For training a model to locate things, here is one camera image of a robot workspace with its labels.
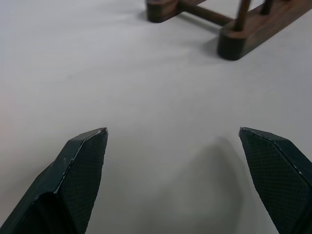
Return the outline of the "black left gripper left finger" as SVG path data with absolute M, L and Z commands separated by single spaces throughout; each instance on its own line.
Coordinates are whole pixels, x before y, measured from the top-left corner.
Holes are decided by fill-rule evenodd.
M 85 234 L 100 186 L 107 128 L 66 142 L 33 181 L 0 234 Z

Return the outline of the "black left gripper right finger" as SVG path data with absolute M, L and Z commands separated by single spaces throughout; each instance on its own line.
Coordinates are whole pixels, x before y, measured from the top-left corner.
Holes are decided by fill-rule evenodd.
M 254 187 L 279 234 L 312 234 L 312 162 L 288 139 L 242 127 Z

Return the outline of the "dark wooden rack stand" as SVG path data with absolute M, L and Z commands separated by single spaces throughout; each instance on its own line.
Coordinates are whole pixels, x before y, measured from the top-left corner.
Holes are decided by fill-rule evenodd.
M 263 0 L 250 9 L 252 0 L 240 0 L 235 19 L 200 7 L 207 0 L 145 0 L 147 19 L 161 23 L 183 12 L 221 27 L 217 53 L 236 61 L 312 10 L 312 0 Z

